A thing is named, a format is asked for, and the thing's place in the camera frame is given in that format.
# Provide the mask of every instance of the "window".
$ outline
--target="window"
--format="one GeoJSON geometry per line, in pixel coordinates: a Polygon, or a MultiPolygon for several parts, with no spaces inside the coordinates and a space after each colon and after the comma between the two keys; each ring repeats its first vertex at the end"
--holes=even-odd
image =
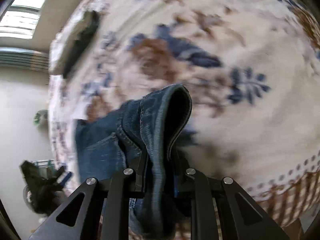
{"type": "Polygon", "coordinates": [[[0,22],[0,37],[32,39],[45,0],[14,0],[0,22]]]}

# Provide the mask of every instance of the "jeans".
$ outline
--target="jeans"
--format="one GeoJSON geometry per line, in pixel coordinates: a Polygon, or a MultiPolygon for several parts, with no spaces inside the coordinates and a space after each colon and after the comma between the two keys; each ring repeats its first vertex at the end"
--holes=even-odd
{"type": "Polygon", "coordinates": [[[76,147],[81,182],[88,177],[107,179],[129,166],[146,147],[150,163],[145,170],[146,194],[131,199],[129,226],[145,238],[168,238],[174,232],[174,205],[163,194],[164,158],[191,114],[191,98],[178,84],[130,100],[94,123],[79,121],[76,147]]]}

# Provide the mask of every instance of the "wall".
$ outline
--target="wall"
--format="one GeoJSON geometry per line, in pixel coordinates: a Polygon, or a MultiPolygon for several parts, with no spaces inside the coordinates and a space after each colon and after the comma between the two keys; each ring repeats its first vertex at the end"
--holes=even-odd
{"type": "Polygon", "coordinates": [[[47,83],[46,73],[0,68],[0,198],[22,240],[39,226],[39,216],[24,203],[19,165],[52,158],[47,126],[33,124],[35,113],[46,108],[47,83]]]}
{"type": "Polygon", "coordinates": [[[51,41],[82,0],[46,0],[33,38],[1,37],[0,47],[15,47],[48,52],[51,41]]]}

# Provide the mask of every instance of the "metal screw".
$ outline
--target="metal screw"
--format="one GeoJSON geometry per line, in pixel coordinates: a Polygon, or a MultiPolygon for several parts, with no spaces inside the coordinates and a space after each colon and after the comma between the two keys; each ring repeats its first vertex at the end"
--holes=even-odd
{"type": "Polygon", "coordinates": [[[123,171],[123,173],[125,174],[125,175],[130,175],[130,174],[132,174],[133,173],[133,169],[125,169],[124,171],[123,171]]]}
{"type": "Polygon", "coordinates": [[[87,184],[88,185],[92,185],[92,184],[95,184],[96,183],[96,179],[95,178],[89,178],[87,179],[87,184]]]}
{"type": "Polygon", "coordinates": [[[193,168],[189,168],[189,169],[187,169],[187,170],[186,170],[186,172],[187,172],[187,174],[189,174],[189,175],[196,174],[196,170],[195,170],[195,169],[193,169],[193,168]]]}
{"type": "Polygon", "coordinates": [[[232,184],[232,183],[233,183],[233,179],[231,179],[230,177],[225,177],[225,178],[223,179],[223,182],[224,182],[225,184],[232,184]]]}

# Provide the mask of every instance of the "triangular cutout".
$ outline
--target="triangular cutout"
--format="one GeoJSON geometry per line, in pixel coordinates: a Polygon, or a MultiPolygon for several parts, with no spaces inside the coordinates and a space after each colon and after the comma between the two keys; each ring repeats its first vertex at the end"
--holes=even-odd
{"type": "Polygon", "coordinates": [[[239,206],[241,216],[246,226],[250,226],[262,221],[262,216],[255,208],[244,198],[241,193],[236,193],[235,198],[239,206]]]}
{"type": "Polygon", "coordinates": [[[69,227],[73,227],[76,224],[76,220],[84,199],[84,194],[80,193],[76,196],[68,206],[57,216],[56,221],[58,223],[65,224],[69,227]]]}

